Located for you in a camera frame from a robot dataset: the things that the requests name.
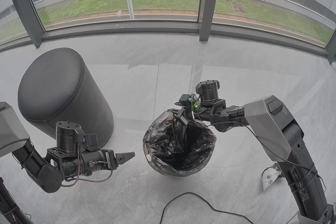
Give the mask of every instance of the gray marble floor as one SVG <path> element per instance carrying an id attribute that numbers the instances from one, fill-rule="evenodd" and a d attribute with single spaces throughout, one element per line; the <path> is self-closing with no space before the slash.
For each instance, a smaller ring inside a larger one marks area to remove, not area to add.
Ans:
<path id="1" fill-rule="evenodd" d="M 254 223 L 285 224 L 298 211 L 284 179 L 263 191 L 261 173 L 272 164 L 245 128 L 222 134 L 207 167 L 195 175 L 163 176 L 149 167 L 142 138 L 150 123 L 182 93 L 206 79 L 220 81 L 220 97 L 243 105 L 274 94 L 292 111 L 323 177 L 329 203 L 336 202 L 336 65 L 325 58 L 277 45 L 211 36 L 208 43 L 189 34 L 113 34 L 49 41 L 0 53 L 0 100 L 10 103 L 45 155 L 55 141 L 26 122 L 17 105 L 20 79 L 42 53 L 70 47 L 84 58 L 115 116 L 105 148 L 135 151 L 104 183 L 79 182 L 54 194 L 44 193 L 11 155 L 0 159 L 0 175 L 18 205 L 36 224 L 158 224 L 165 204 L 192 191 L 217 209 L 245 214 Z M 95 173 L 101 179 L 107 171 Z M 290 223 L 297 221 L 294 217 Z M 166 210 L 163 223 L 247 223 L 216 213 L 186 195 Z"/>

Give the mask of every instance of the black leather stool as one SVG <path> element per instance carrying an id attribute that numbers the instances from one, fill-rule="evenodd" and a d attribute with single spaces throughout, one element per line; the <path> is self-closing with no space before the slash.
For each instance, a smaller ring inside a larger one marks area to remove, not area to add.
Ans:
<path id="1" fill-rule="evenodd" d="M 23 117 L 54 139 L 57 121 L 72 121 L 84 133 L 95 133 L 99 147 L 111 137 L 111 108 L 73 49 L 53 49 L 35 59 L 21 79 L 17 102 Z"/>

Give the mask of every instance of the black cushion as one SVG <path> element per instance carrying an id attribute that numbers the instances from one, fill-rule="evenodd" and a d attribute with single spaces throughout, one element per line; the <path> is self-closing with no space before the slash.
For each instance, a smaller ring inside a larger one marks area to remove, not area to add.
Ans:
<path id="1" fill-rule="evenodd" d="M 22 115 L 34 121 L 55 115 L 74 96 L 82 72 L 81 56 L 72 49 L 54 49 L 39 56 L 19 85 L 17 101 Z"/>

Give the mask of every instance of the manhole cover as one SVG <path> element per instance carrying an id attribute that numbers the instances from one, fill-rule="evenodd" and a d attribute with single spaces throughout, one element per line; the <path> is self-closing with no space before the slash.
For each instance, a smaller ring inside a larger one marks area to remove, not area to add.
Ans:
<path id="1" fill-rule="evenodd" d="M 234 12 L 245 13 L 245 8 L 242 3 L 236 3 L 236 2 L 230 2 L 230 3 Z"/>

